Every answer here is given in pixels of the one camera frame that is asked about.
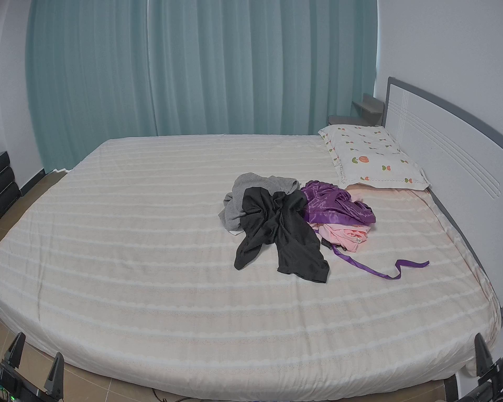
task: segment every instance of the white pillow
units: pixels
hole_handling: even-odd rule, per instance
[[[332,156],[339,187],[361,183],[376,188],[424,190],[419,166],[401,152],[381,126],[332,125],[318,131]]]

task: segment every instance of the white headboard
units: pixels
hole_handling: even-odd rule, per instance
[[[503,302],[503,135],[472,114],[390,77],[383,126],[430,181]]]

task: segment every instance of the bed sheet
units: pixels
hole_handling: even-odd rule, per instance
[[[350,187],[376,215],[326,284],[276,271],[274,245],[242,271],[244,234],[217,216],[241,173],[334,182],[318,136],[110,140],[42,195],[0,242],[0,318],[83,369],[207,399],[325,400],[446,378],[491,344],[498,303],[424,191]]]

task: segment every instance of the teal curtain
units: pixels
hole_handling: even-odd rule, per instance
[[[109,138],[315,134],[374,88],[375,0],[33,0],[28,28],[48,170]]]

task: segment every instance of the striped bed sheet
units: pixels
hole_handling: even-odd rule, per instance
[[[447,378],[489,344],[496,296],[426,191],[357,189],[377,223],[326,284],[276,271],[274,245],[233,268],[244,234],[218,212],[245,172],[337,175],[318,136],[109,140],[0,242],[0,318],[83,369],[207,399],[325,400]]]

